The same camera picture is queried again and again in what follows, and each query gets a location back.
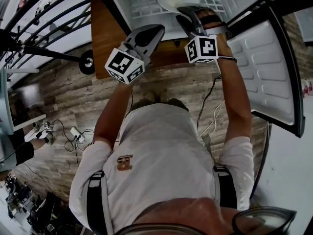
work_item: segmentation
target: wood-pattern floor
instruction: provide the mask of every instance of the wood-pattern floor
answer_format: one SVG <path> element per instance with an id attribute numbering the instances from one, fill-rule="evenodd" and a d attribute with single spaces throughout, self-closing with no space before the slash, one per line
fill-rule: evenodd
<path id="1" fill-rule="evenodd" d="M 306 47 L 302 42 L 301 33 L 293 14 L 285 16 L 285 27 L 291 39 L 298 61 L 301 78 L 313 78 L 313 48 Z M 87 46 L 75 52 L 79 56 Z M 213 78 L 218 75 L 214 65 L 197 66 L 173 65 L 153 69 L 145 73 L 134 87 L 134 101 L 147 96 L 152 90 L 164 91 L 169 98 L 175 97 L 183 101 L 189 108 L 194 121 L 197 120 L 201 103 L 212 86 Z M 96 80 L 95 75 L 86 76 L 80 73 L 78 65 L 73 62 L 53 61 L 41 69 L 39 74 L 33 74 L 21 81 L 10 93 L 13 103 L 17 98 L 30 109 L 38 107 L 44 111 L 52 122 L 62 121 L 65 133 L 71 139 L 70 129 L 76 126 L 80 131 L 94 129 L 97 119 L 105 107 L 117 84 L 112 78 Z M 212 95 L 207 100 L 203 111 L 199 133 L 213 120 L 215 107 L 223 100 L 222 84 L 217 82 Z M 227 128 L 227 115 L 223 106 L 217 117 L 217 127 L 212 135 L 212 151 L 218 157 L 224 143 Z M 212 125 L 207 133 L 212 133 Z M 253 152 L 254 166 L 257 173 L 264 149 L 267 123 L 258 117 L 253 118 Z M 26 164 L 44 178 L 53 192 L 68 201 L 71 181 L 77 170 L 75 152 L 67 152 L 64 143 L 67 140 L 62 132 L 62 126 L 54 124 L 56 141 L 51 147 L 44 146 L 35 157 Z M 86 142 L 92 139 L 92 133 L 85 133 Z M 78 161 L 82 153 L 77 152 Z M 21 182 L 28 182 L 39 195 L 45 196 L 49 190 L 46 183 L 38 175 L 32 173 L 25 165 L 18 166 L 13 173 Z"/>

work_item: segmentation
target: hand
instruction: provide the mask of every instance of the hand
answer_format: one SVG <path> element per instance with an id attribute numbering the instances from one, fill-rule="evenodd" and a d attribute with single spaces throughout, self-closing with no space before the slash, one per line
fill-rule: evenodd
<path id="1" fill-rule="evenodd" d="M 203 18 L 203 17 L 207 17 L 207 16 L 216 15 L 215 12 L 209 8 L 199 10 L 196 12 L 196 14 L 197 14 L 199 19 Z M 203 28 L 204 29 L 211 29 L 211 28 L 215 28 L 219 25 L 221 25 L 220 22 L 208 23 L 208 24 L 203 25 Z M 217 49 L 218 49 L 218 53 L 220 56 L 229 56 L 229 57 L 233 56 L 231 49 L 229 48 L 229 46 L 227 44 L 226 34 L 218 34 L 217 35 Z"/>

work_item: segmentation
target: eyeglasses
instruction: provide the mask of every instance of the eyeglasses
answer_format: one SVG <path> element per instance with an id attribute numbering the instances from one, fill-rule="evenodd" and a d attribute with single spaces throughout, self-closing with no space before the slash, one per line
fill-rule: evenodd
<path id="1" fill-rule="evenodd" d="M 232 219 L 234 235 L 286 234 L 293 222 L 296 211 L 275 207 L 259 207 L 242 211 Z M 120 230 L 116 235 L 206 235 L 184 225 L 137 224 Z"/>

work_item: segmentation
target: power strip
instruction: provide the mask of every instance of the power strip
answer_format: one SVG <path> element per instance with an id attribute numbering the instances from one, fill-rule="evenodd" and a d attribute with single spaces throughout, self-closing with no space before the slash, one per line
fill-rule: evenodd
<path id="1" fill-rule="evenodd" d="M 85 141 L 85 137 L 76 129 L 76 127 L 71 128 L 70 132 L 73 134 L 74 137 L 80 136 L 80 139 L 78 140 L 80 143 Z"/>

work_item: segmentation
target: wooden countertop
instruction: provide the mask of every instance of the wooden countertop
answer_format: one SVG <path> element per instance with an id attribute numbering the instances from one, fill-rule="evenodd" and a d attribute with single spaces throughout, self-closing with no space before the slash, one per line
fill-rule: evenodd
<path id="1" fill-rule="evenodd" d="M 91 0 L 91 37 L 96 77 L 109 77 L 104 65 L 113 48 L 118 48 L 127 36 L 101 0 Z M 181 67 L 179 64 L 182 63 L 187 65 L 184 47 L 188 42 L 188 39 L 182 40 L 179 48 L 173 40 L 161 42 L 151 55 L 151 68 L 171 65 L 171 68 L 176 68 Z"/>

